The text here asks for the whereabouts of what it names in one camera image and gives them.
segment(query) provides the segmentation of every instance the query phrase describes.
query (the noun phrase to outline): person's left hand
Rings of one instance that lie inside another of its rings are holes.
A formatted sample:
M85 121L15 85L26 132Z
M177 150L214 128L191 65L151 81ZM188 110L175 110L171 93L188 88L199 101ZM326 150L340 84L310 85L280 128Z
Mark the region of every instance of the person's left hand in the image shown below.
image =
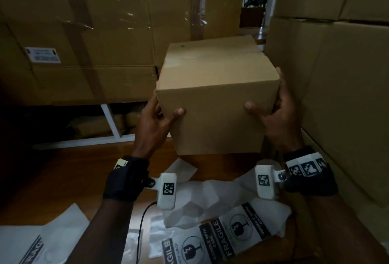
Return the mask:
M149 159L154 151L162 146L171 125L185 114L183 108L176 109L172 115L163 118L157 95L153 94L142 110L135 130L133 157Z

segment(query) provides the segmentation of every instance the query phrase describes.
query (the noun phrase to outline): hand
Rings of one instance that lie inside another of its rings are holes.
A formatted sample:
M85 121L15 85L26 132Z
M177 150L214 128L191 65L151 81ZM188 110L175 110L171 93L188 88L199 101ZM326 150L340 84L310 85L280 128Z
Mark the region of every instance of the hand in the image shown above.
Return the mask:
M280 68L276 68L280 75L279 109L271 115L265 115L258 105L248 101L245 108L258 116L265 126L265 135L282 153L292 152L304 147L301 135L301 120L296 104L286 85Z
M161 107L154 92L140 114L139 123L135 131L132 156L149 159L154 151L165 142L174 121L183 114L185 114L184 109L176 109L172 115L163 119Z

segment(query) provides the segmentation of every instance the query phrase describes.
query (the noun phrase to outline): black wrist strap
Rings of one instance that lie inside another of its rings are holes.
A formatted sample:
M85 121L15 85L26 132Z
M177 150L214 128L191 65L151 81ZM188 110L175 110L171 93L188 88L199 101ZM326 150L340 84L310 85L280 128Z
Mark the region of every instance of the black wrist strap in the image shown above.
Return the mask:
M108 175L103 198L135 201L143 190L144 181L148 178L148 166L149 161L146 159L131 156L119 159Z
M284 155L290 172L285 190L311 196L332 196L338 193L334 174L323 157L311 147Z

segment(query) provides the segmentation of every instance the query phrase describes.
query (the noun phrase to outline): wooden floor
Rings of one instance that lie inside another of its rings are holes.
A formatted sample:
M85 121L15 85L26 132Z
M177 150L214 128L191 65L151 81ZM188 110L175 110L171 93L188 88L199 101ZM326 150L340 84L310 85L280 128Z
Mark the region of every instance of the wooden floor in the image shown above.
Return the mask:
M118 158L132 152L132 143L94 145L47 151L48 161L39 173L29 178L0 210L0 225L42 225L53 220L71 204L77 203L91 220L99 208L105 180ZM151 177L158 177L178 158L171 140L165 142L150 159ZM196 155L184 160L198 168L192 180L232 180L249 171L259 154ZM156 200L156 192L144 190L134 206L130 228L139 228L146 206ZM312 232L306 230L306 214L296 212L289 218L284 238L273 237L236 257L245 263L286 261L318 253L312 244ZM143 222L141 263L162 263L148 259L149 219L160 212L151 207Z

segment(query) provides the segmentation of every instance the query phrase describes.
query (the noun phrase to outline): brown packing tape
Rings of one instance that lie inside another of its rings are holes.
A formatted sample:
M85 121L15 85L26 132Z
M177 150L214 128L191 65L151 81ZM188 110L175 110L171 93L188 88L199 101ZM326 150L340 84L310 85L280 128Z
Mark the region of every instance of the brown packing tape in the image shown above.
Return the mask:
M93 68L91 57L82 38L83 32L93 29L88 5L86 0L68 0L68 2L76 22L75 24L64 22L62 27L92 91L93 97L95 99L105 99L104 90L100 84L97 72Z
M204 39L205 0L191 0L191 41Z

